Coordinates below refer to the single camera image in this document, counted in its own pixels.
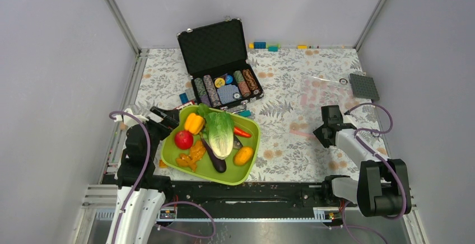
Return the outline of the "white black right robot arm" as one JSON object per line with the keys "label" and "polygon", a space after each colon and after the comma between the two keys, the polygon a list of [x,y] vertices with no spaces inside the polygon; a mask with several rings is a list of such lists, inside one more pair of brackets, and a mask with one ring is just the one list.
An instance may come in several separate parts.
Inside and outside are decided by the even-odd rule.
{"label": "white black right robot arm", "polygon": [[313,133],[324,148],[336,147],[358,166],[357,180],[346,175],[325,177],[321,197],[326,205],[341,200],[358,206],[365,217],[398,219],[412,208],[408,171],[401,159],[384,158],[358,133],[350,111],[341,112],[338,105],[321,108],[322,125]]}

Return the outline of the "yellow bell pepper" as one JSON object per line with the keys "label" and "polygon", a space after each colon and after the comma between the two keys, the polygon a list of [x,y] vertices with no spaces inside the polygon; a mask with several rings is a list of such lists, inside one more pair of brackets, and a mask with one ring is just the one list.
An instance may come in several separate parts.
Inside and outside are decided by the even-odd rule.
{"label": "yellow bell pepper", "polygon": [[188,115],[185,124],[184,130],[190,132],[193,135],[197,135],[201,132],[205,125],[205,119],[196,113],[191,113]]}

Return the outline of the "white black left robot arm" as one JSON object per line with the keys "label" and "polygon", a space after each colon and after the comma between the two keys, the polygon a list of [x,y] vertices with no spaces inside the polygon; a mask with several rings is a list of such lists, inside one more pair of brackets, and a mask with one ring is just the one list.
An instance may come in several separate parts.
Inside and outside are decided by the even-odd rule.
{"label": "white black left robot arm", "polygon": [[172,202],[171,180],[156,176],[154,164],[159,143],[180,124],[179,110],[153,106],[148,116],[130,108],[113,111],[109,118],[122,122],[126,131],[117,170],[117,197],[107,243],[147,243],[163,205]]}

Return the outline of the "red tomato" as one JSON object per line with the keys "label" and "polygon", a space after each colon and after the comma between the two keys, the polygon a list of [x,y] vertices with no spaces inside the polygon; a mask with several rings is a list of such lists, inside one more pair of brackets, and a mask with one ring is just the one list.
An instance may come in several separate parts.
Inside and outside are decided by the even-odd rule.
{"label": "red tomato", "polygon": [[179,149],[189,149],[194,143],[193,134],[186,130],[179,131],[174,137],[174,143]]}

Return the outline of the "clear pink zip top bag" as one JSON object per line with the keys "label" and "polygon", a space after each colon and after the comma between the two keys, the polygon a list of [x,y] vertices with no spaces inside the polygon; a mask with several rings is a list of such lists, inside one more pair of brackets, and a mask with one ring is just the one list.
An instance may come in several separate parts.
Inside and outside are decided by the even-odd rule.
{"label": "clear pink zip top bag", "polygon": [[301,106],[316,108],[339,105],[343,109],[349,109],[359,104],[346,78],[333,81],[307,74],[301,77],[300,83]]}

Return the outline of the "yellow orange mango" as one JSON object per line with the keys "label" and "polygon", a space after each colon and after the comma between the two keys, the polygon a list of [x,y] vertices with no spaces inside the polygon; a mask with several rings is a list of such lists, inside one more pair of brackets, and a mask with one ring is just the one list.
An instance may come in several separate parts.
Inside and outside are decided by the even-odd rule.
{"label": "yellow orange mango", "polygon": [[253,158],[254,149],[252,147],[241,147],[234,155],[233,163],[236,166],[243,166]]}

